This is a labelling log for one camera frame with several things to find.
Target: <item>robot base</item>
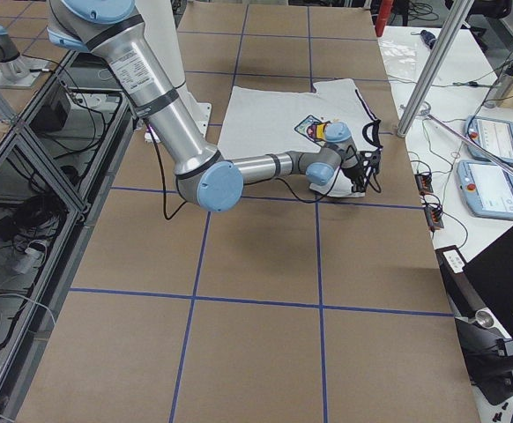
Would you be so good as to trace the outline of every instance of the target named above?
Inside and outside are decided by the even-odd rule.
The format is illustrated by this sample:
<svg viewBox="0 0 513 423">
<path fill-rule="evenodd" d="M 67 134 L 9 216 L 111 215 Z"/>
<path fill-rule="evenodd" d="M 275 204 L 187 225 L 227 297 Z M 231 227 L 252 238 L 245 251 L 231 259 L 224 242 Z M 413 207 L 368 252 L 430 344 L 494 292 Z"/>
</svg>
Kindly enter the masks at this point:
<svg viewBox="0 0 513 423">
<path fill-rule="evenodd" d="M 24 60 L 29 69 L 43 69 L 48 65 L 47 60 L 33 59 L 31 57 L 24 57 Z M 29 75 L 26 77 L 20 78 L 14 82 L 6 79 L 2 73 L 2 70 L 0 69 L 0 88 L 31 88 L 41 74 L 42 72 L 29 72 Z"/>
</svg>

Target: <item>table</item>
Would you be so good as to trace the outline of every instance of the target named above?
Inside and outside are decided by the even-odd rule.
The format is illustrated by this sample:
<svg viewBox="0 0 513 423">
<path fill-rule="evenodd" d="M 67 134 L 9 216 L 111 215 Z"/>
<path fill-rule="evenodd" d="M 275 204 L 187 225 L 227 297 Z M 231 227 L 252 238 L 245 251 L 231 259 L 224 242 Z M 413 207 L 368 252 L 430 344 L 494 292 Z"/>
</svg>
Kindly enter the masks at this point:
<svg viewBox="0 0 513 423">
<path fill-rule="evenodd" d="M 387 53 L 385 60 L 386 70 L 390 74 L 391 89 L 398 112 L 400 112 L 400 105 L 406 104 L 414 88 L 414 84 L 410 84 L 406 80 L 417 80 L 424 63 L 428 59 L 429 50 L 422 43 L 419 35 L 415 35 L 422 29 L 427 29 L 436 35 L 440 31 L 435 28 L 387 27 L 383 37 L 380 39 L 382 52 Z M 390 51 L 399 51 L 403 55 L 392 57 Z M 409 62 L 404 61 L 404 58 L 407 56 L 412 60 Z M 435 79 L 434 85 L 450 85 L 453 82 L 470 80 L 478 80 L 482 85 L 491 85 L 495 80 L 494 73 L 480 78 L 491 71 L 491 66 L 470 32 L 468 30 L 461 30 Z M 428 93 L 427 101 L 431 106 L 432 113 L 439 119 L 443 121 L 460 119 L 459 121 L 450 122 L 449 125 L 460 132 L 464 132 L 464 119 L 468 115 L 474 114 L 486 94 L 487 88 L 485 87 L 433 86 Z M 513 122 L 513 109 L 482 108 L 478 114 Z M 412 160 L 419 158 L 425 161 L 431 166 L 433 171 L 449 171 L 450 165 L 429 150 L 429 142 L 423 134 L 422 126 L 421 119 L 416 119 L 405 139 L 408 150 L 412 152 L 410 158 Z M 453 161 L 451 154 L 458 151 L 461 141 L 450 136 L 435 122 L 426 121 L 426 129 L 431 142 L 431 150 L 445 159 Z M 471 159 L 472 157 L 466 148 L 462 147 L 459 150 L 459 158 Z M 413 169 L 415 170 L 416 168 L 417 163 L 414 163 Z M 424 165 L 420 165 L 420 171 L 426 170 Z M 451 216 L 459 219 L 466 226 L 469 236 L 467 242 L 460 250 L 466 260 L 470 261 L 513 226 L 513 221 L 474 217 L 465 205 L 458 188 L 456 175 L 452 175 L 448 183 L 447 178 L 446 174 L 435 174 L 433 187 L 436 195 L 441 199 L 445 199 L 444 210 Z M 444 216 L 443 221 L 444 229 L 435 233 L 433 239 L 434 247 L 438 249 L 449 245 L 461 245 L 464 240 L 464 231 L 461 226 L 448 216 Z M 510 405 L 507 411 L 504 411 L 501 410 L 501 407 L 491 406 L 479 390 L 475 389 L 474 395 L 478 399 L 482 421 L 492 419 L 497 412 L 507 413 L 510 416 L 513 410 L 513 398 L 509 401 Z"/>
<path fill-rule="evenodd" d="M 369 13 L 190 3 L 179 39 L 212 142 L 233 85 L 354 78 L 384 192 L 309 205 L 267 182 L 167 223 L 139 132 L 17 422 L 477 421 Z"/>
</svg>

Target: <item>floor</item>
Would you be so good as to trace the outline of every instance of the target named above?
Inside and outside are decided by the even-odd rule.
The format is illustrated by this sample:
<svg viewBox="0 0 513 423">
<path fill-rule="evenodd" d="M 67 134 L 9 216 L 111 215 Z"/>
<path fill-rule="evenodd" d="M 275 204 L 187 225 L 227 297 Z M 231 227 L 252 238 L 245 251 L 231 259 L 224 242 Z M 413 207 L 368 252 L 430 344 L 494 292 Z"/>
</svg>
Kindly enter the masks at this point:
<svg viewBox="0 0 513 423">
<path fill-rule="evenodd" d="M 138 133 L 19 422 L 477 420 L 369 15 L 189 4 L 179 40 L 212 142 L 233 85 L 355 77 L 384 121 L 384 192 L 302 204 L 268 182 L 228 213 L 188 205 L 165 222 Z"/>
<path fill-rule="evenodd" d="M 411 12 L 409 26 L 440 28 L 449 14 L 444 0 L 424 0 L 411 4 L 410 7 L 415 11 Z M 502 28 L 502 24 L 482 16 L 471 16 L 468 21 L 472 26 L 487 29 L 483 40 L 488 45 L 485 55 L 492 67 L 495 69 L 505 62 L 513 48 L 513 37 Z M 397 17 L 392 25 L 401 25 L 400 17 Z"/>
</svg>

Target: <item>white table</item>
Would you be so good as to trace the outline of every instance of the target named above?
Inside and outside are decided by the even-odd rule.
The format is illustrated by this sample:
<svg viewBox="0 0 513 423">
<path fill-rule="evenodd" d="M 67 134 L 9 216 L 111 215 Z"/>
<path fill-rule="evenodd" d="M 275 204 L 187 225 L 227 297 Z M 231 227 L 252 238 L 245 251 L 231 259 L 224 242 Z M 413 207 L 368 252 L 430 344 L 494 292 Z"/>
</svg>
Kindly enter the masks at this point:
<svg viewBox="0 0 513 423">
<path fill-rule="evenodd" d="M 412 34 L 419 33 L 421 29 L 424 28 L 386 27 L 383 37 L 379 40 L 383 56 L 385 55 L 384 65 L 391 81 L 392 94 L 399 115 L 401 115 L 400 106 L 407 104 L 415 87 L 415 84 L 406 83 L 405 81 L 416 81 L 418 79 L 430 53 L 421 41 L 420 36 Z M 427 28 L 427 30 L 437 36 L 440 31 L 434 28 Z M 494 73 L 480 78 L 491 71 L 491 66 L 470 32 L 462 30 L 458 34 L 433 84 L 451 85 L 453 82 L 478 79 L 478 82 L 482 85 L 491 85 L 495 80 Z M 430 104 L 432 114 L 442 121 L 462 119 L 463 121 L 451 122 L 449 125 L 460 132 L 464 132 L 464 119 L 476 112 L 486 94 L 487 89 L 485 87 L 433 86 L 429 90 L 426 101 Z M 513 122 L 513 109 L 482 108 L 478 115 Z M 462 142 L 437 123 L 426 120 L 425 126 L 433 152 L 451 162 L 454 160 L 453 155 L 458 151 L 460 160 L 472 158 L 464 146 L 460 148 Z M 418 159 L 419 156 L 419 159 L 426 162 L 433 172 L 448 172 L 450 170 L 449 164 L 429 151 L 429 143 L 423 134 L 420 118 L 413 123 L 405 141 L 408 150 L 412 152 L 412 160 Z M 422 164 L 419 169 L 420 171 L 427 170 Z M 513 226 L 513 221 L 476 218 L 471 214 L 458 187 L 456 166 L 450 178 L 446 174 L 434 174 L 432 183 L 435 194 L 441 200 L 444 199 L 444 211 L 459 219 L 468 230 L 468 240 L 461 248 L 466 260 L 470 261 Z M 443 223 L 444 229 L 435 232 L 433 239 L 435 248 L 462 244 L 465 238 L 464 229 L 447 216 L 443 217 Z M 503 411 L 500 406 L 490 405 L 478 389 L 474 389 L 474 396 L 477 400 L 482 422 L 491 421 L 497 412 L 503 412 L 502 421 L 509 421 L 513 410 L 513 398 L 509 400 L 507 411 Z"/>
</svg>

